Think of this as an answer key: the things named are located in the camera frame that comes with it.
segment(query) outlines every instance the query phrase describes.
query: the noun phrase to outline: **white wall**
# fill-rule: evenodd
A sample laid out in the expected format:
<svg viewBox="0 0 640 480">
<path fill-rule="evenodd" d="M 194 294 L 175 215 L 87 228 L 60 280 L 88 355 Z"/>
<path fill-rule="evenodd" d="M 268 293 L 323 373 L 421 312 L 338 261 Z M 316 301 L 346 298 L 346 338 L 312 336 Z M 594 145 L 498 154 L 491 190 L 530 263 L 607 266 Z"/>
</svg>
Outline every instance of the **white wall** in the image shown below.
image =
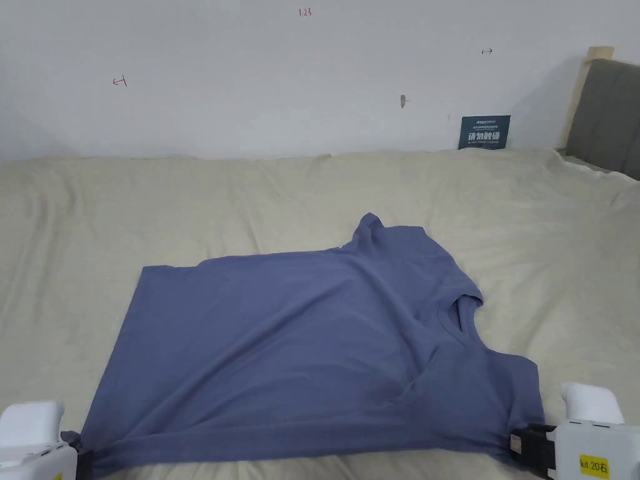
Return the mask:
<svg viewBox="0 0 640 480">
<path fill-rule="evenodd" d="M 638 0 L 0 0 L 0 160 L 435 150 L 503 114 L 510 146 L 553 147 L 587 48 L 640 61 L 639 19 Z"/>
</svg>

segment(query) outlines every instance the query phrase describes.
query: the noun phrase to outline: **blue t-shirt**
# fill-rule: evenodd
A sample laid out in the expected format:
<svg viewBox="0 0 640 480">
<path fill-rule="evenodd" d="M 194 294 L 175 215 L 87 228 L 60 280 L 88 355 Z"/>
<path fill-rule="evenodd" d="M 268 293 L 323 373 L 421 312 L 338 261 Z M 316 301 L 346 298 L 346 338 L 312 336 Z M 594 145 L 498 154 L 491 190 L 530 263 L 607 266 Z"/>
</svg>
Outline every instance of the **blue t-shirt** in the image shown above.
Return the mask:
<svg viewBox="0 0 640 480">
<path fill-rule="evenodd" d="M 420 227 L 365 215 L 321 252 L 145 267 L 82 440 L 149 463 L 443 448 L 507 459 L 538 369 L 489 350 L 481 293 Z"/>
</svg>

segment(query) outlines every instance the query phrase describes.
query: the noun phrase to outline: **red arrow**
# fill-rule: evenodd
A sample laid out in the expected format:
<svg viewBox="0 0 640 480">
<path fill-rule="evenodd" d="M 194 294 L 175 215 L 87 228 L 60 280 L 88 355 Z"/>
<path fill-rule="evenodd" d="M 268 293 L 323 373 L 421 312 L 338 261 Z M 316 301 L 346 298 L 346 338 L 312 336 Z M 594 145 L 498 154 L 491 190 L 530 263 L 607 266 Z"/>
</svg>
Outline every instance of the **red arrow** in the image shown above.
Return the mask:
<svg viewBox="0 0 640 480">
<path fill-rule="evenodd" d="M 128 85 L 127 85 L 127 81 L 124 79 L 124 75 L 122 76 L 122 80 L 118 80 L 118 81 L 116 81 L 116 79 L 113 79 L 113 84 L 114 84 L 114 85 L 117 85 L 117 84 L 118 84 L 118 83 L 120 83 L 120 82 L 124 82 L 124 86 L 128 86 Z"/>
</svg>

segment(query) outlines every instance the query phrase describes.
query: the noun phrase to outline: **bed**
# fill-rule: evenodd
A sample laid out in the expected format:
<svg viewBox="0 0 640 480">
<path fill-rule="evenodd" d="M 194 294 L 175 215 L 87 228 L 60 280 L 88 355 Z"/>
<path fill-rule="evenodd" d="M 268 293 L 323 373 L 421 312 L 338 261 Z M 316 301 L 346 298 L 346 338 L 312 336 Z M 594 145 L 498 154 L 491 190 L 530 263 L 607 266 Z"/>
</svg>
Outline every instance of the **bed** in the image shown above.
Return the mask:
<svg viewBox="0 0 640 480">
<path fill-rule="evenodd" d="M 620 68 L 593 60 L 586 65 Z M 606 136 L 583 156 L 581 125 L 604 115 L 586 109 L 598 94 L 585 78 L 570 113 L 574 162 L 553 150 L 467 149 L 0 166 L 0 408 L 61 399 L 63 429 L 79 431 L 143 266 L 330 248 L 371 211 L 386 225 L 424 227 L 475 281 L 481 338 L 538 364 L 549 423 L 564 417 L 562 382 L 578 381 L 610 388 L 627 422 L 640 424 L 640 183 L 590 166 L 634 173 L 640 159 L 626 150 L 623 168 L 598 165 Z M 635 145 L 637 131 L 628 140 Z M 484 455 L 409 451 L 152 465 L 112 478 L 527 475 Z"/>
</svg>

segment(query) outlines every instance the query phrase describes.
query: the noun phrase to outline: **white robotic hand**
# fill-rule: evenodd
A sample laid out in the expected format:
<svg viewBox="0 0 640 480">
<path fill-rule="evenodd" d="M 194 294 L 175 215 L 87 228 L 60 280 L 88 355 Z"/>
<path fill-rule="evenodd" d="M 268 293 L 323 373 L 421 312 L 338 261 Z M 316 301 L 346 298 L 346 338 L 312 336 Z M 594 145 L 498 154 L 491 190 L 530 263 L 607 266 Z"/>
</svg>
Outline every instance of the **white robotic hand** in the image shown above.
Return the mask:
<svg viewBox="0 0 640 480">
<path fill-rule="evenodd" d="M 511 432 L 511 458 L 546 479 L 638 480 L 640 428 L 623 425 L 616 396 L 606 388 L 562 385 L 567 420 Z"/>
<path fill-rule="evenodd" d="M 562 398 L 566 404 L 566 418 L 569 420 L 613 424 L 625 422 L 616 396 L 606 388 L 583 383 L 563 383 Z"/>
<path fill-rule="evenodd" d="M 74 480 L 77 451 L 60 440 L 59 402 L 9 406 L 0 416 L 0 480 Z"/>
</svg>

